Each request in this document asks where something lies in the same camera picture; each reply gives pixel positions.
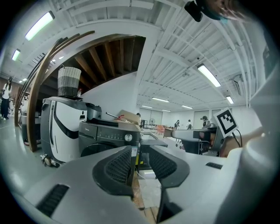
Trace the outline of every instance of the wooden beam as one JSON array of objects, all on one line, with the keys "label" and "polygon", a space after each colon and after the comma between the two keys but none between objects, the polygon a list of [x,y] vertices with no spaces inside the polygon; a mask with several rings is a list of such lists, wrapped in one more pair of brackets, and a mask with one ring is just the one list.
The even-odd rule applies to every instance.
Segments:
[{"label": "wooden beam", "polygon": [[86,33],[83,33],[82,35],[79,35],[79,36],[76,36],[75,38],[67,41],[66,43],[64,43],[63,45],[61,45],[59,48],[55,49],[55,51],[52,53],[51,55],[51,58],[53,58],[59,51],[61,51],[62,49],[66,48],[68,45],[70,45],[71,43],[87,36],[87,35],[90,35],[90,34],[94,34],[95,31],[89,31],[89,32],[86,32]]},{"label": "wooden beam", "polygon": [[[127,38],[131,38],[131,36],[130,36],[130,35],[124,35],[124,34],[111,34],[111,35],[108,35],[108,36],[104,36],[104,37],[97,38],[97,39],[92,40],[92,41],[90,41],[90,42],[87,42],[86,44],[84,44],[84,45],[82,45],[82,46],[76,48],[75,50],[73,50],[73,51],[71,52],[72,56],[71,56],[69,59],[74,58],[74,57],[75,57],[77,54],[79,54],[79,53],[82,53],[82,52],[87,51],[89,48],[91,48],[91,47],[93,47],[93,46],[96,47],[96,46],[98,46],[98,45],[101,45],[101,44],[103,44],[103,43],[106,42],[106,41],[109,41],[109,42],[110,42],[110,41],[115,41],[115,40],[120,40],[120,39],[127,39]],[[59,64],[59,63],[57,63],[57,64],[54,65],[54,68],[55,68],[55,69],[59,69],[59,67],[60,67],[60,64]],[[44,82],[45,80],[47,80],[47,79],[49,78],[50,75],[51,75],[51,73],[48,72],[47,75],[44,77],[43,82]]]},{"label": "wooden beam", "polygon": [[124,40],[124,69],[127,71],[132,70],[132,58],[135,38]]},{"label": "wooden beam", "polygon": [[119,40],[110,42],[110,49],[112,53],[112,58],[115,66],[115,71],[119,74],[122,74],[121,68],[121,52],[120,52],[120,43]]},{"label": "wooden beam", "polygon": [[99,69],[99,72],[101,73],[102,77],[104,78],[104,80],[106,81],[107,80],[107,76],[106,76],[106,72],[103,68],[103,65],[100,61],[100,58],[96,52],[96,49],[95,47],[92,47],[89,49],[89,53],[91,54],[95,64],[97,65],[97,68]]},{"label": "wooden beam", "polygon": [[46,70],[49,66],[49,62],[52,59],[51,55],[55,51],[55,48],[59,45],[60,41],[61,39],[59,39],[54,44],[54,46],[49,50],[49,52],[45,55],[32,82],[32,87],[29,95],[28,109],[27,109],[27,136],[28,136],[29,147],[32,152],[37,150],[37,143],[35,138],[36,136],[35,135],[35,110],[36,110],[36,102],[39,94],[39,89],[43,81],[43,78],[45,76]]},{"label": "wooden beam", "polygon": [[91,89],[92,85],[82,75],[80,76],[80,82],[87,88]]},{"label": "wooden beam", "polygon": [[68,45],[66,45],[66,44],[67,44],[69,41],[72,41],[74,38],[76,38],[76,37],[78,37],[78,36],[80,36],[79,33],[77,33],[77,34],[71,36],[70,38],[67,38],[67,37],[66,37],[66,38],[63,40],[63,42],[62,42],[61,44],[59,44],[59,45],[56,47],[56,50],[57,50],[58,48],[60,48],[61,46],[63,46],[63,45],[68,46]]},{"label": "wooden beam", "polygon": [[119,52],[120,52],[120,58],[121,58],[121,72],[123,74],[123,71],[124,71],[123,39],[121,39],[119,41]]},{"label": "wooden beam", "polygon": [[20,98],[21,89],[22,89],[22,87],[19,87],[17,89],[16,102],[14,104],[15,105],[15,107],[14,107],[14,126],[15,127],[18,126],[18,109],[19,109],[19,107],[17,107],[17,105],[18,105],[18,100]]},{"label": "wooden beam", "polygon": [[115,67],[114,67],[114,62],[113,62],[113,59],[112,59],[112,53],[111,53],[109,42],[105,43],[104,46],[105,46],[105,51],[106,51],[106,57],[107,57],[107,60],[108,60],[108,63],[109,63],[110,73],[113,77],[115,77],[116,72],[115,72]]},{"label": "wooden beam", "polygon": [[86,62],[86,60],[84,59],[84,57],[79,54],[75,56],[76,61],[79,63],[79,65],[83,68],[83,70],[85,70],[85,72],[91,77],[91,79],[97,84],[98,83],[98,79],[96,77],[96,75],[94,74],[94,72],[91,70],[91,68],[89,67],[88,63]]}]

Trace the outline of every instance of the wicker basket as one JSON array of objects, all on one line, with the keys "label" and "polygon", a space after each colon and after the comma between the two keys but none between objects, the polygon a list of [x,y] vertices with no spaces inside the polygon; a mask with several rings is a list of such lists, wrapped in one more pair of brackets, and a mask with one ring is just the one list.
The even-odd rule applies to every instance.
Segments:
[{"label": "wicker basket", "polygon": [[58,96],[77,96],[81,70],[61,66],[58,71]]}]

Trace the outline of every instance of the white panel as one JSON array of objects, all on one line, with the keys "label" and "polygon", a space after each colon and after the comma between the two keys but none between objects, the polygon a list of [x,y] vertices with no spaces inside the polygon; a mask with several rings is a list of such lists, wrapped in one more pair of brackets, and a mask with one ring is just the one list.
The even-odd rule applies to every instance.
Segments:
[{"label": "white panel", "polygon": [[200,120],[203,116],[209,116],[209,111],[195,111],[194,112],[194,124],[193,129],[202,129],[203,120]]},{"label": "white panel", "polygon": [[152,113],[151,113],[150,117],[155,120],[154,124],[161,124],[161,119],[162,119],[162,112],[161,111],[152,110]]},{"label": "white panel", "polygon": [[219,110],[212,110],[212,117],[213,117],[213,115],[215,114],[215,113],[218,113],[218,112],[220,112],[221,110],[219,109]]},{"label": "white panel", "polygon": [[151,110],[139,108],[139,113],[141,115],[141,119],[147,121],[145,124],[148,124],[149,120],[151,119]]}]

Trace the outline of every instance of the paper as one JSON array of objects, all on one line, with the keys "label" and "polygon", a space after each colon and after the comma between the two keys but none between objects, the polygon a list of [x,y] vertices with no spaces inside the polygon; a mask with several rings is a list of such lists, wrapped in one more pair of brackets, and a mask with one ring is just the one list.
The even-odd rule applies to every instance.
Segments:
[{"label": "paper", "polygon": [[131,157],[136,157],[137,156],[137,147],[132,147],[132,151],[131,151]]}]

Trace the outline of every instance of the gray floor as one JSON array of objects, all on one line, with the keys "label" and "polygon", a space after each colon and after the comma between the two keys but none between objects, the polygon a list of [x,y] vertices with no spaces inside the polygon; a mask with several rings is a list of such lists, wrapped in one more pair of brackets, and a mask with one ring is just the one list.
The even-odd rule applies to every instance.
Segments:
[{"label": "gray floor", "polygon": [[23,195],[36,182],[53,173],[56,168],[41,163],[42,150],[32,153],[23,144],[20,128],[14,127],[14,118],[0,119],[0,167],[11,191]]}]

